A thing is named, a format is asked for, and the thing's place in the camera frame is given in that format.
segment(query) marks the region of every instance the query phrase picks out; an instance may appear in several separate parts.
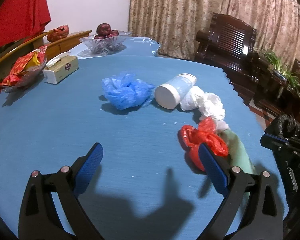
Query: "white tissue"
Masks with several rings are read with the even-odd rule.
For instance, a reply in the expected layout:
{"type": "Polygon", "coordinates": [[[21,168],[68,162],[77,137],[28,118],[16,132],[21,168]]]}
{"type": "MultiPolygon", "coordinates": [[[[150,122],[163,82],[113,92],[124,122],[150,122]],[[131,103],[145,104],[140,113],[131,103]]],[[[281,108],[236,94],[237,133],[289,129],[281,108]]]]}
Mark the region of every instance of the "white tissue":
{"type": "Polygon", "coordinates": [[[204,96],[201,88],[194,86],[190,88],[186,96],[180,101],[180,107],[183,111],[198,108],[198,99],[204,96]]]}
{"type": "Polygon", "coordinates": [[[59,60],[61,60],[63,57],[69,56],[70,53],[71,53],[70,51],[60,53],[58,56],[55,56],[54,58],[52,58],[51,60],[49,60],[49,61],[46,63],[46,66],[47,66],[48,68],[52,67],[55,63],[57,63],[57,62],[58,62],[59,60]]]}
{"type": "Polygon", "coordinates": [[[221,133],[225,130],[230,129],[229,125],[224,120],[216,121],[216,130],[218,133],[221,133]]]}
{"type": "Polygon", "coordinates": [[[198,99],[198,106],[202,114],[200,120],[208,116],[216,120],[223,120],[226,116],[226,111],[223,109],[220,97],[213,93],[204,93],[204,96],[198,99]]]}

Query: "beige patterned curtain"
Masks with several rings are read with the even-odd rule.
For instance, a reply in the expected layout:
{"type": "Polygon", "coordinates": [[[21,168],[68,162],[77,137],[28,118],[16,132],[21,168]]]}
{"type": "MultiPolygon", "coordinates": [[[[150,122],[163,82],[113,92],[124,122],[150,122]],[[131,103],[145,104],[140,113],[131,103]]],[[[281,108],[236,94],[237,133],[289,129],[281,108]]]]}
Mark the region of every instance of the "beige patterned curtain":
{"type": "Polygon", "coordinates": [[[209,31],[213,12],[229,14],[256,28],[255,46],[274,50],[286,64],[300,60],[296,0],[131,0],[129,30],[161,43],[161,53],[193,59],[198,46],[195,34],[209,31]]]}

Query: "crumpled blue plastic bag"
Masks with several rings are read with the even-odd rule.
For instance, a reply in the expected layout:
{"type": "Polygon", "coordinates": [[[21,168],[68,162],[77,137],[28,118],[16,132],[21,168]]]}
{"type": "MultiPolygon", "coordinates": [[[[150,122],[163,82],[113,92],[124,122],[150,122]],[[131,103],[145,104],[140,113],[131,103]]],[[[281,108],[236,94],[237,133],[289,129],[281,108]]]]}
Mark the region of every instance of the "crumpled blue plastic bag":
{"type": "Polygon", "coordinates": [[[101,84],[105,98],[119,110],[147,106],[154,97],[152,90],[155,86],[140,79],[135,80],[135,74],[121,73],[103,79],[101,84]]]}

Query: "orange plastic bag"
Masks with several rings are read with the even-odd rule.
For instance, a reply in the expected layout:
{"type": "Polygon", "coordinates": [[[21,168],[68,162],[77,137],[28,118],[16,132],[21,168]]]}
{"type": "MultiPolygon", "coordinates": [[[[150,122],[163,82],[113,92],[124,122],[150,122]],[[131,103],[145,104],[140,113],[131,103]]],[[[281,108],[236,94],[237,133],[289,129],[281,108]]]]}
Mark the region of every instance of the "orange plastic bag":
{"type": "Polygon", "coordinates": [[[58,41],[69,34],[69,27],[68,25],[62,25],[56,29],[53,30],[53,33],[48,34],[47,40],[50,42],[58,41]]]}
{"type": "Polygon", "coordinates": [[[206,143],[217,156],[226,157],[229,154],[227,144],[216,135],[216,125],[211,117],[202,120],[198,129],[191,125],[184,125],[181,128],[181,135],[184,143],[190,147],[190,159],[202,171],[205,171],[205,169],[199,159],[198,149],[200,144],[206,143]]]}

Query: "white lid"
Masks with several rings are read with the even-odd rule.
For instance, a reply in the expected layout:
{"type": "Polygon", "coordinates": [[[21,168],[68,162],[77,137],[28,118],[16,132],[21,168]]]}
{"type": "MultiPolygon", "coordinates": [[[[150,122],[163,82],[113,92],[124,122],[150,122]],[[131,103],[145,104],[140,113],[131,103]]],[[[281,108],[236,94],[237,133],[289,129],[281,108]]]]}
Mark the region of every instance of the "white lid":
{"type": "Polygon", "coordinates": [[[169,84],[163,84],[156,88],[154,92],[155,100],[166,109],[174,109],[180,103],[178,91],[169,84]]]}

